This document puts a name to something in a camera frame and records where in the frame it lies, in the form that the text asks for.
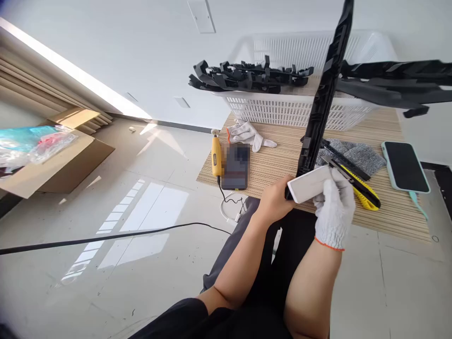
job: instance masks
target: black cable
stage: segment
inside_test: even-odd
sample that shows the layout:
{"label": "black cable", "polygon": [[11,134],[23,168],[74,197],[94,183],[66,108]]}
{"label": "black cable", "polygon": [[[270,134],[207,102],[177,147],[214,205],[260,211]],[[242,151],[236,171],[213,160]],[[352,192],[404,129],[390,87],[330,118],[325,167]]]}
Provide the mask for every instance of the black cable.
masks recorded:
{"label": "black cable", "polygon": [[107,236],[102,236],[102,237],[97,237],[97,238],[90,238],[90,239],[69,240],[69,241],[63,241],[63,242],[48,242],[48,243],[44,243],[44,244],[35,244],[35,245],[27,245],[27,246],[10,247],[10,248],[5,248],[5,249],[0,249],[0,255],[10,254],[10,253],[18,253],[18,252],[27,252],[27,251],[30,251],[30,250],[41,250],[41,249],[53,248],[53,247],[78,245],[78,244],[87,243],[87,242],[96,242],[96,241],[100,241],[100,240],[118,239],[118,238],[124,238],[124,237],[135,236],[135,235],[151,234],[151,233],[167,231],[167,230],[172,229],[172,228],[188,226],[188,225],[204,225],[204,226],[216,229],[218,231],[221,231],[221,232],[224,232],[224,233],[227,233],[227,234],[230,235],[229,232],[227,232],[225,230],[222,230],[220,228],[216,228],[216,227],[210,226],[209,224],[194,222],[194,223],[188,223],[188,224],[174,225],[174,226],[160,228],[160,229],[155,229],[155,230],[150,230],[150,231],[107,235]]}
{"label": "black cable", "polygon": [[245,204],[243,203],[243,198],[240,198],[240,199],[237,200],[237,201],[234,201],[234,200],[231,199],[231,198],[229,198],[228,200],[226,200],[225,193],[224,193],[223,190],[221,189],[220,176],[217,176],[217,182],[218,182],[218,187],[220,188],[220,192],[221,192],[221,194],[223,195],[223,200],[224,200],[225,202],[232,201],[233,203],[238,203],[238,202],[241,202],[241,203],[242,203],[242,207],[240,208],[240,212],[239,212],[239,214],[241,214],[242,210],[245,209]]}

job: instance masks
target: smartphone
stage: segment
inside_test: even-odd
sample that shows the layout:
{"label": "smartphone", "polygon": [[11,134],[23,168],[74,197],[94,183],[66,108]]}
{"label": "smartphone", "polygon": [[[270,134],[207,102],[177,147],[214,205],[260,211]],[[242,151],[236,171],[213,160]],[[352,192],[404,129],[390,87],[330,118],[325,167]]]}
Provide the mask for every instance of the smartphone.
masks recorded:
{"label": "smartphone", "polygon": [[394,189],[430,193],[424,170],[411,144],[385,141],[381,144],[387,161],[389,179]]}
{"label": "smartphone", "polygon": [[223,158],[221,188],[224,190],[244,190],[248,187],[250,167],[250,145],[229,144]]}

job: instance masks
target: hand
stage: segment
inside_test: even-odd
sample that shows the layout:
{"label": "hand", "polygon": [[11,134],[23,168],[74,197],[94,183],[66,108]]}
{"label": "hand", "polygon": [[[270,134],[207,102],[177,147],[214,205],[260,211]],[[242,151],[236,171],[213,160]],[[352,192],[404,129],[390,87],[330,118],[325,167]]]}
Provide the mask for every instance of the hand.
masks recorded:
{"label": "hand", "polygon": [[291,175],[275,181],[270,186],[267,186],[262,193],[260,203],[254,216],[259,218],[267,226],[270,227],[272,223],[283,218],[294,207],[295,202],[293,200],[286,200],[284,197],[284,190],[287,183],[294,179]]}
{"label": "hand", "polygon": [[333,180],[323,183],[323,193],[313,199],[317,207],[315,238],[322,245],[343,251],[355,212],[355,197],[353,187],[337,169],[331,170],[331,176]]}

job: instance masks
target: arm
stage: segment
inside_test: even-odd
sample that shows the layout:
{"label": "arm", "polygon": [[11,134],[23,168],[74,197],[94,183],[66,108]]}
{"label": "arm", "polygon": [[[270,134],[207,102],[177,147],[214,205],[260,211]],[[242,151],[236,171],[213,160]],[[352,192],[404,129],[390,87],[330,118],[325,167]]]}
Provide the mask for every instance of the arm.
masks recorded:
{"label": "arm", "polygon": [[258,273],[268,228],[295,206],[284,198],[287,182],[292,179],[287,175],[265,188],[257,211],[214,286],[197,297],[209,314],[218,307],[238,308],[245,301]]}
{"label": "arm", "polygon": [[336,170],[317,207],[315,240],[298,265],[286,296],[284,322],[294,338],[327,338],[334,281],[355,211],[353,188]]}

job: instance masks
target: white power bank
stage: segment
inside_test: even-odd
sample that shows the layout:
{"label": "white power bank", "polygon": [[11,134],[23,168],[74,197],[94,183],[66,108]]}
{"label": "white power bank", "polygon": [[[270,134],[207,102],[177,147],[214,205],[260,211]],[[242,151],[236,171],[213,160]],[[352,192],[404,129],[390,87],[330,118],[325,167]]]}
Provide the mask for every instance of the white power bank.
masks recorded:
{"label": "white power bank", "polygon": [[305,202],[323,192],[323,182],[332,179],[329,166],[318,167],[287,183],[296,203]]}

